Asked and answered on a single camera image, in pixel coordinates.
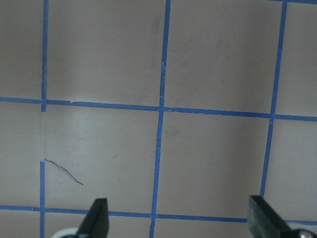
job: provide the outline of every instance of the grid square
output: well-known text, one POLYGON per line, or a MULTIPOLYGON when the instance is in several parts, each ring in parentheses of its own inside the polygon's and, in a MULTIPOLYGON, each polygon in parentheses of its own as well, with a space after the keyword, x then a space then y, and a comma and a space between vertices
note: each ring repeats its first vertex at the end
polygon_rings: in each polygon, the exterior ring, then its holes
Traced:
MULTIPOLYGON (((46 237, 62 229, 79 227, 85 215, 47 213, 46 215, 46 237)), ((108 238, 148 238, 151 220, 145 218, 131 217, 109 217, 108 238)))
POLYGON ((276 111, 317 116, 317 6, 287 7, 283 56, 276 111))
POLYGON ((252 238, 246 223, 157 219, 156 238, 252 238))
POLYGON ((157 112, 48 106, 46 207, 89 209, 107 197, 109 210, 150 212, 157 112))
POLYGON ((0 204, 40 205, 41 108, 0 103, 0 204))
POLYGON ((274 123, 265 199, 285 220, 316 219, 316 134, 316 122, 274 123))
POLYGON ((48 98, 158 105, 165 1, 50 2, 48 98))
POLYGON ((158 213, 245 218, 248 196, 260 191, 267 126, 267 119, 166 114, 158 213))
POLYGON ((41 98, 43 0, 0 7, 0 96, 41 98))
POLYGON ((166 105, 269 112, 281 3, 173 0, 166 105))
POLYGON ((40 237, 40 213, 0 210, 1 238, 40 237))

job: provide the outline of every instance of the blue grid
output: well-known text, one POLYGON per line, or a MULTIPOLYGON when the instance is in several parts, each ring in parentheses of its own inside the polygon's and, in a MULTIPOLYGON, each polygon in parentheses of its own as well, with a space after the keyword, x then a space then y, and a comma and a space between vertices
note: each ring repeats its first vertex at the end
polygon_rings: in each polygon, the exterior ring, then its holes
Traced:
MULTIPOLYGON (((26 99, 14 97, 0 97, 0 102, 14 102, 41 105, 41 111, 46 112, 47 105, 63 105, 63 106, 77 106, 77 107, 93 107, 93 108, 109 108, 109 109, 125 109, 138 111, 154 111, 158 112, 158 129, 157 129, 157 145, 155 158, 155 172, 153 185, 153 199, 151 213, 132 213, 132 212, 115 212, 109 211, 110 216, 122 217, 139 217, 151 218, 150 238, 154 238, 156 218, 158 219, 176 219, 176 220, 193 220, 193 221, 214 221, 214 222, 236 222, 246 223, 246 218, 230 218, 230 217, 207 217, 207 216, 185 216, 185 215, 168 215, 157 214, 157 200, 159 188, 159 168, 160 168, 160 153, 161 153, 161 137, 163 130, 164 113, 179 112, 187 114, 206 114, 206 115, 222 115, 222 116, 236 116, 236 117, 251 117, 251 118, 265 118, 269 119, 269 126, 267 132, 267 141, 264 157, 264 166, 262 174, 262 182, 260 188, 260 195, 264 196, 266 176, 269 163, 269 154, 271 149, 271 141, 274 128, 275 119, 283 120, 301 120, 301 121, 317 121, 317 117, 309 116, 293 116, 293 115, 279 115, 275 114, 276 100, 278 93, 278 83, 280 75, 280 66, 282 60, 283 38, 286 22, 287 4, 289 2, 317 4, 317 0, 272 0, 282 2, 282 13, 280 20, 280 30, 278 39, 278 49, 275 64, 274 85, 271 101, 270 113, 251 113, 251 112, 237 112, 237 111, 223 111, 223 110, 208 110, 208 109, 192 109, 192 108, 168 108, 164 106, 165 97, 165 74, 167 66, 167 45, 168 32, 170 20, 171 0, 166 0, 165 5, 165 19, 164 19, 164 34, 161 60, 161 77, 159 90, 159 106, 142 106, 142 105, 126 105, 126 104, 108 104, 97 102, 71 102, 64 100, 50 100, 47 99, 47 47, 48 47, 48 19, 49 19, 49 0, 44 0, 43 8, 43 49, 42 49, 42 96, 41 99, 26 99)), ((15 210, 15 211, 33 211, 40 212, 40 237, 45 237, 45 213, 68 213, 68 214, 87 214, 87 210, 77 209, 60 209, 60 208, 46 208, 45 207, 45 160, 40 162, 40 207, 26 207, 26 206, 6 206, 0 205, 0 210, 15 210)), ((294 221, 287 222, 298 223, 302 225, 317 226, 317 221, 294 221)))

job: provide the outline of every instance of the vertical blue tape line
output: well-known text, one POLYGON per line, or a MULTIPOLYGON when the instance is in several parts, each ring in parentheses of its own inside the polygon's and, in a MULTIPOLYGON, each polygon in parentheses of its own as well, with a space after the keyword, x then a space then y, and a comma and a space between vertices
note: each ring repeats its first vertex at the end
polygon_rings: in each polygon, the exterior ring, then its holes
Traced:
POLYGON ((45 238, 45 160, 40 162, 40 238, 45 238))
POLYGON ((270 120, 269 120, 268 132, 267 132, 267 141, 266 141, 262 181, 261 181, 261 188, 260 188, 260 196, 262 196, 262 197, 264 197, 264 193, 265 193, 266 177, 267 177, 267 170, 268 170, 268 163, 269 163, 269 154, 271 151, 271 142, 272 142, 272 136, 273 136, 278 83, 279 83, 279 75, 280 75, 281 61, 282 61, 286 12, 287 12, 287 1, 284 0, 283 4, 282 4, 282 13, 281 13, 281 22, 280 22, 279 37, 278 37, 274 85, 273 85, 273 94, 272 94, 272 103, 271 103, 271 112, 270 112, 270 120))
POLYGON ((171 0, 166 0, 166 3, 165 3, 164 33, 163 33, 163 46, 162 46, 160 87, 159 87, 158 131, 157 131, 157 145, 156 145, 156 154, 155 154, 153 199, 152 199, 152 212, 151 212, 152 220, 151 220, 150 234, 149 234, 150 238, 154 238, 155 222, 157 218, 157 203, 158 203, 158 190, 159 190, 158 180, 159 180, 160 152, 161 152, 163 117, 164 117, 165 76, 166 76, 166 64, 167 64, 170 2, 171 0))
POLYGON ((46 76, 48 66, 49 0, 43 6, 43 42, 42 42, 42 112, 46 112, 46 76))

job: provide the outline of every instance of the scratch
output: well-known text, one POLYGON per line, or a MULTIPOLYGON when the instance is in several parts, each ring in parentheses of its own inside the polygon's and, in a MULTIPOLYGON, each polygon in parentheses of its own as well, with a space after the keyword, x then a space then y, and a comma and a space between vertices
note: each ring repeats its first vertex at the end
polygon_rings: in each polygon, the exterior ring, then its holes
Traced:
POLYGON ((73 175, 71 175, 71 173, 65 169, 64 167, 58 165, 57 163, 53 162, 52 160, 47 160, 45 159, 45 161, 50 162, 51 164, 53 164, 56 168, 58 168, 59 170, 62 170, 63 173, 65 173, 67 176, 69 176, 72 180, 74 180, 75 182, 83 185, 80 181, 78 181, 77 179, 75 179, 75 177, 73 175))

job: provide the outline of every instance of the black object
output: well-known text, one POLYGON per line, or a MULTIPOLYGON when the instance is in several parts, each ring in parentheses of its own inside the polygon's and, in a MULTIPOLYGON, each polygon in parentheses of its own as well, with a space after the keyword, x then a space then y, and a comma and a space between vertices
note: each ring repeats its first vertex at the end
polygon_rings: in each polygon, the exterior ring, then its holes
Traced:
POLYGON ((261 196, 250 196, 249 230, 254 238, 317 238, 307 230, 292 230, 261 196))
POLYGON ((106 238, 109 231, 108 203, 106 198, 94 201, 77 233, 62 238, 106 238))

